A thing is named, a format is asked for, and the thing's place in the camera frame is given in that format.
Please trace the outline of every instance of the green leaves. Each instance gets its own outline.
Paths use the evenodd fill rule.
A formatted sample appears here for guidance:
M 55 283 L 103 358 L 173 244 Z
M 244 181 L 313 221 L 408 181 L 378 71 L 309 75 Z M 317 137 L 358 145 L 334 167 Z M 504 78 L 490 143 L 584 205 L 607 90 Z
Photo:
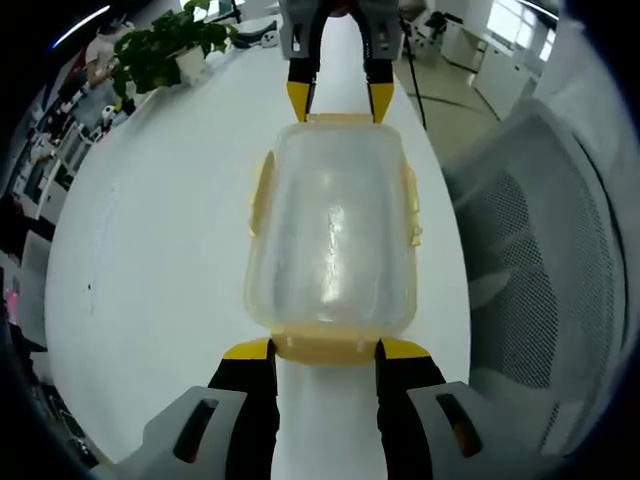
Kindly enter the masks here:
M 191 0 L 184 11 L 169 10 L 156 18 L 151 30 L 129 32 L 116 43 L 119 64 L 112 78 L 120 97 L 126 99 L 128 81 L 136 84 L 138 93 L 180 83 L 175 57 L 193 47 L 200 46 L 205 56 L 212 50 L 225 51 L 226 39 L 238 33 L 234 27 L 194 21 L 195 8 L 206 10 L 209 3 L 210 0 Z

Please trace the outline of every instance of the white flower pot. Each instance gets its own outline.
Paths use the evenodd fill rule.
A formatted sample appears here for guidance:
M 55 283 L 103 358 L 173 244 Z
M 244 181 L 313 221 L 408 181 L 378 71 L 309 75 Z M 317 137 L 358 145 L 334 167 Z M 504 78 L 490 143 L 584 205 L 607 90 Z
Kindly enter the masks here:
M 189 85 L 197 85 L 205 80 L 204 52 L 201 47 L 194 47 L 176 56 L 182 81 Z

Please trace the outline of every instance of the plastic food container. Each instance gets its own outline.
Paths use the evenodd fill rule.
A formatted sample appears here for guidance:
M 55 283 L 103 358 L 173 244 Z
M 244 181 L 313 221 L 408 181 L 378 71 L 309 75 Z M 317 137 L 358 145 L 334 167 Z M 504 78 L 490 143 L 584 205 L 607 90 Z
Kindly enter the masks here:
M 279 354 L 362 363 L 411 322 L 418 210 L 394 129 L 327 121 L 281 133 L 253 201 L 245 282 Z

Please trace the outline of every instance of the white desk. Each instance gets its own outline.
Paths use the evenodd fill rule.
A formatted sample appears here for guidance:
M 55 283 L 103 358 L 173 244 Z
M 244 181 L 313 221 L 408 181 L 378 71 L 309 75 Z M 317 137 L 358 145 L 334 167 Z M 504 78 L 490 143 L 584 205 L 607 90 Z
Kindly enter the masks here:
M 367 112 L 350 18 L 329 21 L 323 52 L 313 110 Z M 53 376 L 74 417 L 114 461 L 139 446 L 145 424 L 171 401 L 206 385 L 227 349 L 267 334 L 243 301 L 249 200 L 255 168 L 295 122 L 288 64 L 278 49 L 261 48 L 209 61 L 217 65 L 207 83 L 158 91 L 91 149 L 53 242 L 46 292 Z M 469 304 L 456 221 L 399 85 L 385 122 L 400 132 L 417 175 L 424 227 L 418 311 L 404 336 L 431 351 L 447 380 L 466 381 Z M 277 368 L 273 478 L 386 478 L 373 364 L 278 361 Z

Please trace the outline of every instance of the potted plant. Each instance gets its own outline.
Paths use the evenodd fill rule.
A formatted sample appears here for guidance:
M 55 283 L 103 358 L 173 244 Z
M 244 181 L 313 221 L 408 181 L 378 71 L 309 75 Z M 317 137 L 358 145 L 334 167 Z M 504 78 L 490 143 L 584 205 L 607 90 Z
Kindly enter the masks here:
M 152 22 L 151 30 L 134 30 L 115 45 L 118 60 L 112 73 L 113 87 L 127 99 L 127 82 L 137 93 L 181 83 L 181 69 L 187 81 L 196 82 L 204 58 L 212 51 L 224 52 L 227 38 L 237 30 L 231 25 L 194 21 L 196 7 L 209 8 L 210 0 L 191 0 L 180 13 L 169 10 Z

